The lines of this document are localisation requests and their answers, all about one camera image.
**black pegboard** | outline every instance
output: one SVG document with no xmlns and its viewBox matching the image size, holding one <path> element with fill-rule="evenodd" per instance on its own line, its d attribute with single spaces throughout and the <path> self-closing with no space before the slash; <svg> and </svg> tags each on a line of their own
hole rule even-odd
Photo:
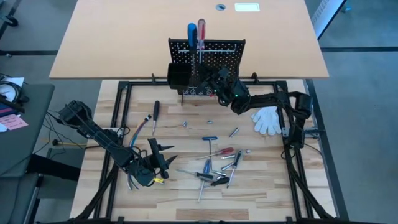
<svg viewBox="0 0 398 224">
<path fill-rule="evenodd" d="M 202 51 L 202 63 L 208 67 L 221 68 L 225 66 L 229 71 L 229 81 L 239 76 L 245 40 L 205 40 L 205 49 Z M 210 95 L 208 88 L 200 89 L 201 81 L 198 74 L 199 50 L 192 62 L 188 40 L 169 39 L 170 54 L 173 63 L 189 63 L 192 67 L 191 79 L 187 90 L 178 90 L 179 95 Z"/>
</svg>

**black metal frame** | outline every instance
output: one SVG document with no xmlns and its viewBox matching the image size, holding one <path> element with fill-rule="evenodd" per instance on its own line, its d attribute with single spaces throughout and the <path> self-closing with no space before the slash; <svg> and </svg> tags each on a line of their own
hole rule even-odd
<svg viewBox="0 0 398 224">
<path fill-rule="evenodd" d="M 286 81 L 259 81 L 257 78 L 257 75 L 253 73 L 252 77 L 253 81 L 243 81 L 245 85 L 268 85 L 273 87 L 274 92 L 278 91 L 288 91 L 287 89 L 287 82 Z M 115 99 L 115 104 L 114 104 L 114 110 L 113 110 L 113 116 L 112 116 L 112 121 L 111 121 L 111 127 L 115 127 L 117 122 L 118 122 L 118 114 L 119 114 L 119 107 L 121 103 L 121 97 L 122 97 L 122 92 L 126 90 L 126 97 L 124 99 L 124 108 L 123 108 L 123 113 L 122 113 L 122 119 L 121 119 L 121 124 L 120 126 L 123 127 L 127 123 L 127 114 L 128 114 L 128 109 L 129 109 L 129 103 L 131 99 L 131 92 L 132 92 L 132 87 L 133 86 L 152 86 L 152 85 L 161 85 L 161 86 L 166 86 L 168 85 L 167 81 L 160 81 L 156 80 L 155 76 L 152 75 L 152 80 L 146 80 L 146 81 L 120 81 L 118 85 L 118 92 L 116 94 L 116 99 Z M 277 110 L 278 115 L 279 115 L 279 123 L 281 128 L 285 127 L 285 121 L 283 117 L 283 112 L 282 108 L 278 108 Z M 314 114 L 317 119 L 317 123 L 322 125 L 322 128 L 324 129 L 323 121 L 320 121 L 319 119 L 322 119 L 322 116 L 320 115 L 320 109 L 319 109 L 319 104 L 318 101 L 315 99 L 315 104 L 314 104 Z M 289 119 L 290 125 L 292 125 L 293 120 Z M 348 215 L 345 207 L 345 203 L 342 197 L 341 189 L 340 189 L 340 184 L 337 179 L 337 174 L 335 170 L 335 166 L 333 164 L 333 158 L 331 157 L 331 151 L 329 147 L 329 143 L 327 140 L 326 132 L 322 131 L 322 135 L 320 135 L 320 140 L 322 143 L 322 148 L 323 148 L 323 153 L 326 156 L 330 156 L 330 159 L 326 159 L 326 162 L 329 163 L 331 162 L 332 164 L 327 164 L 327 171 L 331 174 L 330 177 L 332 182 L 332 197 L 335 202 L 337 202 L 335 205 L 336 207 L 336 213 L 338 214 L 340 220 L 347 220 L 348 221 Z M 287 137 L 282 136 L 283 141 L 287 140 Z M 287 164 L 287 169 L 293 168 L 293 160 L 292 156 L 290 154 L 290 148 L 288 146 L 284 146 L 284 151 L 285 151 L 285 158 L 286 158 L 286 164 Z M 300 176 L 300 179 L 302 180 L 304 187 L 307 187 L 307 180 L 305 176 L 305 170 L 303 166 L 303 160 L 302 160 L 302 155 L 300 149 L 295 150 L 295 155 L 296 155 L 296 162 L 297 162 L 297 168 L 298 168 L 298 174 Z M 99 186 L 103 186 L 105 179 L 106 179 L 106 174 L 108 173 L 108 168 L 109 168 L 109 159 L 110 155 L 106 153 L 104 162 L 103 162 L 103 170 L 101 172 L 101 180 L 99 183 Z M 289 182 L 290 182 L 290 189 L 292 193 L 292 201 L 294 205 L 294 212 L 295 216 L 297 219 L 302 218 L 302 212 L 300 208 L 300 202 L 299 202 L 299 195 L 297 192 L 297 183 L 292 177 L 292 174 L 288 171 L 289 175 Z M 117 177 L 114 178 L 111 182 L 111 188 L 109 190 L 109 196 L 108 196 L 108 202 L 107 202 L 107 208 L 106 208 L 106 215 L 105 218 L 110 219 L 112 215 L 112 209 L 113 209 L 113 203 L 114 203 L 114 195 L 116 191 L 116 182 L 117 182 Z M 304 202 L 305 202 L 305 208 L 307 211 L 307 217 L 308 218 L 314 218 L 313 216 L 313 210 L 312 206 L 310 203 L 310 199 L 304 197 Z M 100 216 L 100 210 L 101 210 L 101 200 L 97 204 L 94 212 L 94 217 L 93 218 L 99 218 Z M 129 221 L 129 222 L 122 222 L 122 223 L 151 223 L 151 222 L 135 222 L 135 221 Z M 277 221 L 277 222 L 261 222 L 261 223 L 286 223 L 286 221 Z"/>
</svg>

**wooden work surface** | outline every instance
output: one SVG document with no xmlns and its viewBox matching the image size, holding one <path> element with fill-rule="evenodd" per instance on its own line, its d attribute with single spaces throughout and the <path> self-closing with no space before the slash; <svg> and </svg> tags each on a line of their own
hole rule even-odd
<svg viewBox="0 0 398 224">
<path fill-rule="evenodd" d="M 260 11 L 237 12 L 237 2 Z M 168 39 L 186 39 L 200 18 L 206 39 L 246 39 L 242 77 L 328 77 L 304 0 L 79 0 L 50 78 L 166 77 Z"/>
<path fill-rule="evenodd" d="M 288 84 L 290 91 L 304 91 L 301 80 L 289 80 Z M 94 120 L 102 127 L 108 127 L 111 122 L 117 85 L 118 81 L 115 80 L 102 82 L 94 116 Z M 249 89 L 252 95 L 272 92 L 268 86 L 249 86 Z M 168 86 L 132 88 L 127 118 L 131 133 L 126 136 L 124 145 L 128 145 L 137 125 L 147 114 L 152 113 L 154 101 L 159 100 L 161 107 L 155 137 L 163 146 L 175 146 L 163 152 L 165 158 L 176 154 L 178 157 L 168 170 L 170 178 L 165 180 L 165 185 L 154 184 L 130 191 L 126 185 L 126 175 L 119 171 L 112 219 L 116 220 L 118 216 L 125 216 L 125 220 L 285 220 L 286 216 L 294 217 L 286 163 L 280 158 L 282 138 L 280 135 L 261 136 L 254 132 L 250 116 L 256 110 L 238 116 L 229 108 L 220 106 L 214 98 L 186 96 L 183 106 L 180 105 L 180 99 L 177 92 Z M 213 124 L 207 124 L 208 120 L 212 120 Z M 186 128 L 181 125 L 183 121 L 188 123 Z M 235 127 L 239 127 L 240 131 L 229 138 Z M 152 137 L 151 131 L 152 121 L 144 126 L 136 142 L 138 147 L 149 152 L 146 139 Z M 252 153 L 244 155 L 229 189 L 226 189 L 226 185 L 205 189 L 198 203 L 200 181 L 175 169 L 203 170 L 205 160 L 195 160 L 209 153 L 208 142 L 201 140 L 203 136 L 218 136 L 218 140 L 212 142 L 213 151 L 234 147 L 250 149 Z M 316 140 L 308 139 L 306 143 L 318 148 Z M 310 190 L 326 211 L 334 215 L 320 154 L 306 146 L 302 149 L 302 155 Z M 86 150 L 71 217 L 83 211 L 97 191 L 103 158 L 104 149 Z M 213 157 L 214 170 L 228 163 L 230 161 Z M 299 194 L 305 213 L 300 191 Z M 103 202 L 102 217 L 107 198 L 105 196 Z"/>
</svg>

